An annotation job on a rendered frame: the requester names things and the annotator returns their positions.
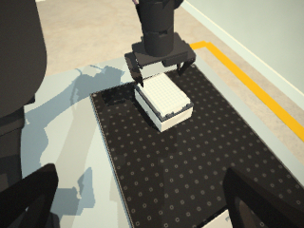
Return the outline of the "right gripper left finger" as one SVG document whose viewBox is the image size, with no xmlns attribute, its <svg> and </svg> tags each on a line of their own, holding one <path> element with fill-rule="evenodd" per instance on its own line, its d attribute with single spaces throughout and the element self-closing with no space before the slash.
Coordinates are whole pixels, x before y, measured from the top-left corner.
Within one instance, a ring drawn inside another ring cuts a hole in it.
<svg viewBox="0 0 304 228">
<path fill-rule="evenodd" d="M 45 228 L 58 186 L 54 163 L 47 163 L 0 193 L 0 228 L 8 228 L 27 208 L 18 228 Z"/>
</svg>

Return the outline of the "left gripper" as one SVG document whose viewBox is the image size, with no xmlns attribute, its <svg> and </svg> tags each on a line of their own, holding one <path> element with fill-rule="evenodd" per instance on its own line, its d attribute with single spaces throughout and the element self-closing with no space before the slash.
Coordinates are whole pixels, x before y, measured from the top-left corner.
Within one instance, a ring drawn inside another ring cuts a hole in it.
<svg viewBox="0 0 304 228">
<path fill-rule="evenodd" d="M 174 32 L 174 24 L 164 33 L 148 31 L 142 26 L 142 34 L 142 41 L 132 44 L 132 52 L 124 55 L 132 79 L 142 87 L 143 76 L 140 69 L 145 66 L 158 62 L 162 62 L 164 67 L 177 65 L 178 74 L 181 76 L 196 61 L 194 50 Z"/>
</svg>

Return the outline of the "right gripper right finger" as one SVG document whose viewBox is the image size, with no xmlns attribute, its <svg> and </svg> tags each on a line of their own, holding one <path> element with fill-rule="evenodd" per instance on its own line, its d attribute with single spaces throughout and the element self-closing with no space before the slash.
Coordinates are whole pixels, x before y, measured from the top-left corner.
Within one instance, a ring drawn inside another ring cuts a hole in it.
<svg viewBox="0 0 304 228">
<path fill-rule="evenodd" d="M 233 228 L 257 228 L 249 208 L 268 228 L 304 228 L 304 213 L 229 167 L 222 182 Z"/>
</svg>

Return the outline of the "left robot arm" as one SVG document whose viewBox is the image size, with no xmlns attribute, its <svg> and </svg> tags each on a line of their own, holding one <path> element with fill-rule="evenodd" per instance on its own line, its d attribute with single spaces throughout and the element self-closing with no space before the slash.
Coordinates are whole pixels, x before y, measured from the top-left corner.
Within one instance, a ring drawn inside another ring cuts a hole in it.
<svg viewBox="0 0 304 228">
<path fill-rule="evenodd" d="M 174 0 L 139 6 L 145 29 L 164 33 L 174 24 Z M 0 192 L 22 179 L 24 105 L 35 103 L 47 63 L 36 0 L 0 0 Z"/>
</svg>

